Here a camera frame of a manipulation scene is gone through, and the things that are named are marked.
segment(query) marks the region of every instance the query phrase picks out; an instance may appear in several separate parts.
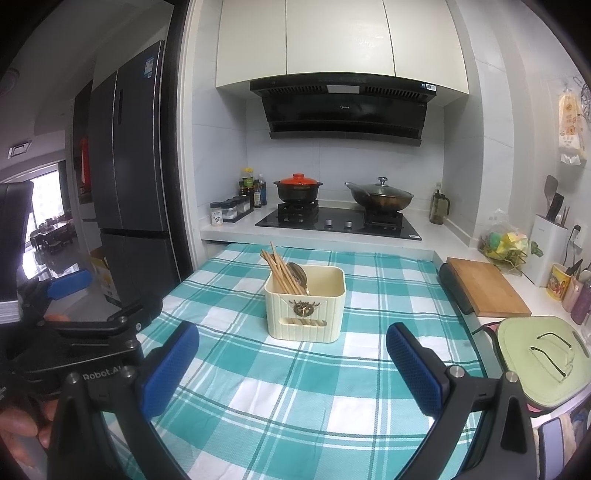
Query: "kitchen knife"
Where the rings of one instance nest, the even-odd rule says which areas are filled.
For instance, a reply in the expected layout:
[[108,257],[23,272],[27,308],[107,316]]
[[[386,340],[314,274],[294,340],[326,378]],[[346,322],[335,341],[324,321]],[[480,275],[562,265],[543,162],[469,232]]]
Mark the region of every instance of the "kitchen knife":
[[548,214],[546,215],[546,220],[549,220],[552,223],[556,221],[556,216],[562,208],[563,202],[564,197],[560,193],[555,193],[554,198],[552,199],[552,203],[550,204]]

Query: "human hand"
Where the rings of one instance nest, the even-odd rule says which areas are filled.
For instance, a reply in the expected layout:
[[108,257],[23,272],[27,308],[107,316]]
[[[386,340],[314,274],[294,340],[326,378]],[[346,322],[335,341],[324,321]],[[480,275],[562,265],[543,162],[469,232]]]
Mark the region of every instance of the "human hand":
[[49,447],[51,437],[51,425],[56,415],[57,400],[51,400],[41,406],[43,414],[50,421],[41,430],[31,416],[20,408],[8,407],[0,413],[0,437],[4,441],[8,450],[21,463],[28,466],[35,466],[33,460],[18,441],[17,436],[39,438],[39,442],[44,448]]

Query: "glass bottle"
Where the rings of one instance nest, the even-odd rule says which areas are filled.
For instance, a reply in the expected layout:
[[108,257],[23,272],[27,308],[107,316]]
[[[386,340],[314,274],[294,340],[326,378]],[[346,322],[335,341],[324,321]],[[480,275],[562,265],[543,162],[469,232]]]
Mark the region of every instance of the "glass bottle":
[[254,184],[254,207],[255,208],[261,208],[261,185],[257,180],[255,180],[255,184]]
[[259,173],[259,188],[261,189],[261,205],[265,206],[267,204],[267,182],[265,182],[262,173]]

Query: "white cabinet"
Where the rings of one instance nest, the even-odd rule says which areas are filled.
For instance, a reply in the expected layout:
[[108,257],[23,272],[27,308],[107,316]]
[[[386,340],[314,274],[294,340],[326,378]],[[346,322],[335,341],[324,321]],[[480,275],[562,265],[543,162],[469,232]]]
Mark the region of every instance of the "white cabinet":
[[394,75],[382,0],[287,0],[286,12],[287,73]]
[[224,0],[216,86],[285,72],[285,0]]
[[468,93],[466,66],[445,0],[384,0],[396,76]]

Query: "black range hood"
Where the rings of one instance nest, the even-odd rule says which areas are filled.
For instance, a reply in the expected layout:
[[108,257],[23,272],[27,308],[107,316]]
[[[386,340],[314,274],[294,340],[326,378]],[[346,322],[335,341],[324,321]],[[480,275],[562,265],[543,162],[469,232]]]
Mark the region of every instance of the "black range hood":
[[386,75],[301,73],[251,81],[271,138],[356,138],[419,146],[435,85]]

